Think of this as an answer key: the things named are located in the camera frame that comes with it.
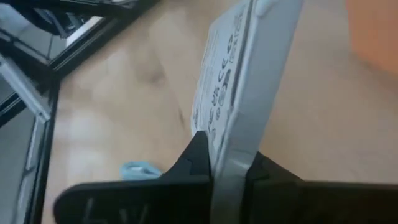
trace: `orange object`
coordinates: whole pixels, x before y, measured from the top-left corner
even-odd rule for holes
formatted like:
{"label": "orange object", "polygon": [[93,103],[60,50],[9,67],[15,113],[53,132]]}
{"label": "orange object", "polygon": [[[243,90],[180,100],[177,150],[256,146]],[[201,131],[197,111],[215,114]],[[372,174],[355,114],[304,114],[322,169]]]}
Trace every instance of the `orange object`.
{"label": "orange object", "polygon": [[346,8],[354,52],[398,74],[398,0],[346,0]]}

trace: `black holder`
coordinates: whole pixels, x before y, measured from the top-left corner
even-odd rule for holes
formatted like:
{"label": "black holder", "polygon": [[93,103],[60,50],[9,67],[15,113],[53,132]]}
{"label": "black holder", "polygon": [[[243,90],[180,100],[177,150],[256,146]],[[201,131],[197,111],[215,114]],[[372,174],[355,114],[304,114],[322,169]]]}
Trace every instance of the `black holder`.
{"label": "black holder", "polygon": [[[59,196],[58,224],[209,223],[208,139],[197,132],[155,180],[81,184]],[[240,223],[393,223],[398,186],[306,182],[257,153],[246,175]]]}

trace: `wooden table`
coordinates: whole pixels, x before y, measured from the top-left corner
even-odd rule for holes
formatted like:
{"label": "wooden table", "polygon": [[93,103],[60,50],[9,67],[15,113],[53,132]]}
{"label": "wooden table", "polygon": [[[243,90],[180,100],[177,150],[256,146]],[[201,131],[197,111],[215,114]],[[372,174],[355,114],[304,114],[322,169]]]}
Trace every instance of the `wooden table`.
{"label": "wooden table", "polygon": [[[166,171],[189,142],[210,23],[234,0],[164,0],[62,84],[43,223],[65,188]],[[398,77],[350,51],[343,0],[307,0],[261,152],[304,179],[398,182]]]}

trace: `white label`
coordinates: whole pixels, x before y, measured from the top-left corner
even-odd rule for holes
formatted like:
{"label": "white label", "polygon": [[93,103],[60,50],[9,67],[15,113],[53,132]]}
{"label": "white label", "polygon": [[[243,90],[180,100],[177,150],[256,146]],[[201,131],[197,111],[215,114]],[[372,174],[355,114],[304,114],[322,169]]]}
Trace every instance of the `white label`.
{"label": "white label", "polygon": [[239,77],[239,61],[248,19],[249,1],[242,1],[212,23],[192,108],[191,130],[205,130],[214,167],[223,145],[225,128]]}

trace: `light blue cable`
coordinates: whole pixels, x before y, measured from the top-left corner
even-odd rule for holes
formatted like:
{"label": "light blue cable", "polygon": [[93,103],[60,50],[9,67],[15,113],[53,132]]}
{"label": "light blue cable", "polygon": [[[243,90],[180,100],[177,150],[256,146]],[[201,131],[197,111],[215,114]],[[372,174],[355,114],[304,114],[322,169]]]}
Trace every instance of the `light blue cable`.
{"label": "light blue cable", "polygon": [[162,171],[146,161],[131,161],[120,167],[122,180],[151,180],[161,175]]}

